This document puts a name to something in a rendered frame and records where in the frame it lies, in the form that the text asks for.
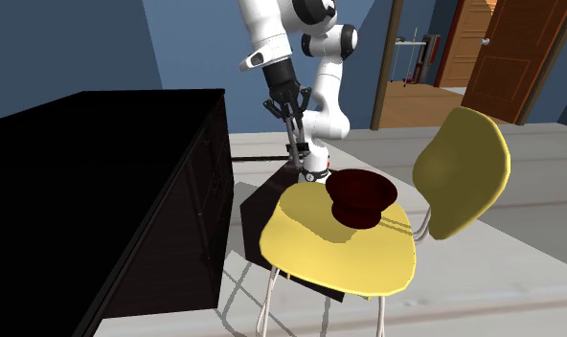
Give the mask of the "dark red bowl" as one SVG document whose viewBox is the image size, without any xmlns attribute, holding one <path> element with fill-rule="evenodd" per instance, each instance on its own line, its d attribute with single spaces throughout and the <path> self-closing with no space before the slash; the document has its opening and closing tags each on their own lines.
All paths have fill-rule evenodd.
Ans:
<svg viewBox="0 0 567 337">
<path fill-rule="evenodd" d="M 333 172 L 326 190 L 333 217 L 344 226 L 366 230 L 375 227 L 381 213 L 397 200 L 397 188 L 381 174 L 358 168 Z"/>
</svg>

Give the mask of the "brown open door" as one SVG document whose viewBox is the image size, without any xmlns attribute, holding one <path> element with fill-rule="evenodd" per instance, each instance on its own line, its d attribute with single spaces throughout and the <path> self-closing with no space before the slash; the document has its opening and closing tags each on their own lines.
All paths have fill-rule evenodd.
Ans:
<svg viewBox="0 0 567 337">
<path fill-rule="evenodd" d="M 498 0 L 462 106 L 522 125 L 567 39 L 567 0 Z"/>
</svg>

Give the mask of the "white folding table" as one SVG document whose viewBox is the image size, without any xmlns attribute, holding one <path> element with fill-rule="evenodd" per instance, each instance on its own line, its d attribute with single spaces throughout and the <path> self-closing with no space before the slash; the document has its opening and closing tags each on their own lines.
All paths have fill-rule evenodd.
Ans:
<svg viewBox="0 0 567 337">
<path fill-rule="evenodd" d="M 402 36 L 398 36 L 396 38 L 395 48 L 394 48 L 394 53 L 393 53 L 392 74 L 389 76 L 389 82 L 402 80 L 403 85 L 407 84 L 407 82 L 410 78 L 410 75 L 411 75 L 411 66 L 412 66 L 413 60 L 415 58 L 416 47 L 426 45 L 425 42 L 417 41 L 417 37 L 418 37 L 418 29 L 414 29 L 414 34 L 413 34 L 413 37 L 411 39 L 407 39 L 407 38 L 404 38 Z M 401 79 L 401 78 L 398 78 L 396 76 L 396 72 L 397 72 L 397 69 L 398 69 L 397 63 L 400 60 L 400 52 L 401 52 L 402 47 L 411 47 L 411 51 L 410 51 L 409 61 L 406 65 L 405 75 Z"/>
</svg>

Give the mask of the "black chest of drawers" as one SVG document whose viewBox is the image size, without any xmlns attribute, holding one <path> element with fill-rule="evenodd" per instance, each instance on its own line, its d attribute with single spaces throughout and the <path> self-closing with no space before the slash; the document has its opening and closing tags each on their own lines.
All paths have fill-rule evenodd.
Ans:
<svg viewBox="0 0 567 337">
<path fill-rule="evenodd" d="M 0 337 L 217 306 L 233 201 L 221 89 L 80 92 L 0 119 Z"/>
</svg>

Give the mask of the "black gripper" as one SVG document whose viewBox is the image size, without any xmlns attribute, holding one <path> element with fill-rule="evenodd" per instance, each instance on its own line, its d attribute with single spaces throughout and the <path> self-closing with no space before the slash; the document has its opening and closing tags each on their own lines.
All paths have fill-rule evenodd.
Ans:
<svg viewBox="0 0 567 337">
<path fill-rule="evenodd" d="M 300 156 L 306 157 L 309 154 L 308 143 L 305 140 L 303 116 L 309 104 L 312 89 L 300 87 L 290 58 L 265 66 L 262 71 L 271 98 L 264 101 L 263 106 L 276 118 L 284 121 L 290 161 L 293 167 L 298 169 L 300 167 Z M 302 97 L 301 103 L 298 103 L 299 94 Z M 289 111 L 288 103 L 293 106 L 293 115 Z M 292 117 L 294 117 L 298 131 L 296 142 L 293 134 Z"/>
</svg>

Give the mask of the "yellow chair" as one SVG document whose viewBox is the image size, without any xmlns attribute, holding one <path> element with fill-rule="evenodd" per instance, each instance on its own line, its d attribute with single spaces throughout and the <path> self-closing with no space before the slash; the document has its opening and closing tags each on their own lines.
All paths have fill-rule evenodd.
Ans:
<svg viewBox="0 0 567 337">
<path fill-rule="evenodd" d="M 510 152 L 497 124 L 457 107 L 413 167 L 413 182 L 428 210 L 414 230 L 397 201 L 371 229 L 344 226 L 331 212 L 326 183 L 287 188 L 261 232 L 262 256 L 280 273 L 326 288 L 377 298 L 406 289 L 415 275 L 416 246 L 431 236 L 456 235 L 497 200 L 510 176 Z"/>
</svg>

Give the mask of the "light brown panelled door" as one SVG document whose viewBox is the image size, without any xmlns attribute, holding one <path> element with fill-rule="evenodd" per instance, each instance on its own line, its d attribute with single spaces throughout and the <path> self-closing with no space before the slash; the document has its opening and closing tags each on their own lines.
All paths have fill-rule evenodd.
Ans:
<svg viewBox="0 0 567 337">
<path fill-rule="evenodd" d="M 436 87 L 467 87 L 497 0 L 459 0 Z"/>
</svg>

